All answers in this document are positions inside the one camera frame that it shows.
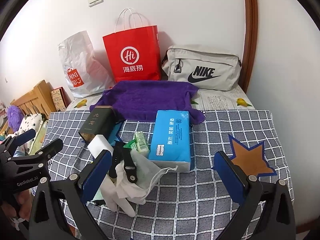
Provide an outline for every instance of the nike swoosh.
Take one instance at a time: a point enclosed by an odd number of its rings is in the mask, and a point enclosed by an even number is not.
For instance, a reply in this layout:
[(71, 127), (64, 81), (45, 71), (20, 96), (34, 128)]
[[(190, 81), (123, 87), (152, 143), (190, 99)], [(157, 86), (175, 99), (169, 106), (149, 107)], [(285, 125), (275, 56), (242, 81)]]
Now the nike swoosh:
[(196, 83), (196, 82), (200, 82), (200, 81), (204, 81), (204, 80), (208, 80), (211, 78), (215, 78), (215, 77), (220, 77), (220, 76), (214, 76), (214, 77), (203, 77), (203, 78), (194, 78), (192, 76), (192, 73), (188, 76), (188, 82), (190, 83)]

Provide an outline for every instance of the star-shaped patch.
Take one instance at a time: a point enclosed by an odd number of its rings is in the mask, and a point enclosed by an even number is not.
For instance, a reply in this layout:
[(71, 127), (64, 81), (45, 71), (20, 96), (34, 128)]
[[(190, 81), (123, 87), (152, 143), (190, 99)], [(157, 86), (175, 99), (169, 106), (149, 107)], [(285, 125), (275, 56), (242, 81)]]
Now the star-shaped patch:
[(230, 160), (234, 165), (238, 165), (247, 176), (254, 175), (258, 178), (277, 175), (275, 169), (271, 168), (264, 158), (264, 141), (248, 148), (231, 135), (229, 135), (229, 140), (232, 150)]

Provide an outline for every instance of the human hand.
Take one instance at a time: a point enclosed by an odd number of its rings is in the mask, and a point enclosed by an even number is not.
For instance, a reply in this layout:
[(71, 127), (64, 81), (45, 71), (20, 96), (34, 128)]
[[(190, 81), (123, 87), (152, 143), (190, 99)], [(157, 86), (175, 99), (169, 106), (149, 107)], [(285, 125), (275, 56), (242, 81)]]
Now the human hand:
[[(30, 218), (30, 213), (31, 213), (31, 206), (32, 206), (32, 198), (30, 195), (29, 190), (25, 190), (20, 192), (16, 196), (17, 202), (21, 205), (20, 206), (20, 211), (19, 211), (19, 216), (27, 221), (29, 221)], [(4, 214), (9, 218), (14, 218), (17, 216), (17, 213), (15, 209), (9, 205), (7, 202), (3, 202), (1, 205), (1, 208), (4, 212)]]

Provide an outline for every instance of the wooden bed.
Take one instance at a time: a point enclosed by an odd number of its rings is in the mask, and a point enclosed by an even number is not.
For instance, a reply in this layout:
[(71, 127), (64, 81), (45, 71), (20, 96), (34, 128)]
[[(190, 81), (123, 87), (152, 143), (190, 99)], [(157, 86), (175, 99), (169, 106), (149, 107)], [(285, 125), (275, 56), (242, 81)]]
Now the wooden bed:
[[(11, 105), (17, 106), (21, 109), (24, 115), (27, 114), (44, 114), (49, 119), (51, 112), (56, 112), (56, 107), (51, 98), (51, 89), (45, 80), (36, 84), (33, 90), (24, 94), (17, 100), (13, 100)], [(0, 134), (8, 129), (8, 121), (2, 127)]]

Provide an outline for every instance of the plaid cloth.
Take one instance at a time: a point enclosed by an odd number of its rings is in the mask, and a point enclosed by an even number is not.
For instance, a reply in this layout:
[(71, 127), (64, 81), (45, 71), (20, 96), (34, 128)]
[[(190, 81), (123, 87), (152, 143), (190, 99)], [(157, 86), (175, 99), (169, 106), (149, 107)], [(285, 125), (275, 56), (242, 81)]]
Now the plaid cloth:
[[(78, 134), (88, 111), (51, 113), (44, 145), (55, 138), (64, 142), (50, 166), (52, 180), (66, 179), (79, 173), (92, 161)], [(135, 131), (143, 131), (151, 144), (154, 123), (125, 121), (119, 135), (123, 141), (133, 139)], [(261, 181), (284, 179), (293, 201), (290, 172), (269, 111), (217, 110), (207, 111), (205, 121), (190, 128), (191, 171), (165, 174), (147, 197), (144, 205), (131, 203), (136, 216), (131, 218), (121, 209), (111, 212), (106, 206), (87, 206), (110, 239), (138, 240), (207, 240), (215, 239), (229, 223), (238, 208), (233, 203), (216, 171), (212, 170), (215, 152), (231, 155), (228, 139), (231, 134), (248, 147), (265, 142), (266, 160), (277, 176), (261, 177)], [(76, 226), (68, 205), (62, 203), (68, 223)], [(244, 238), (254, 231), (264, 203), (261, 202), (247, 228)]]

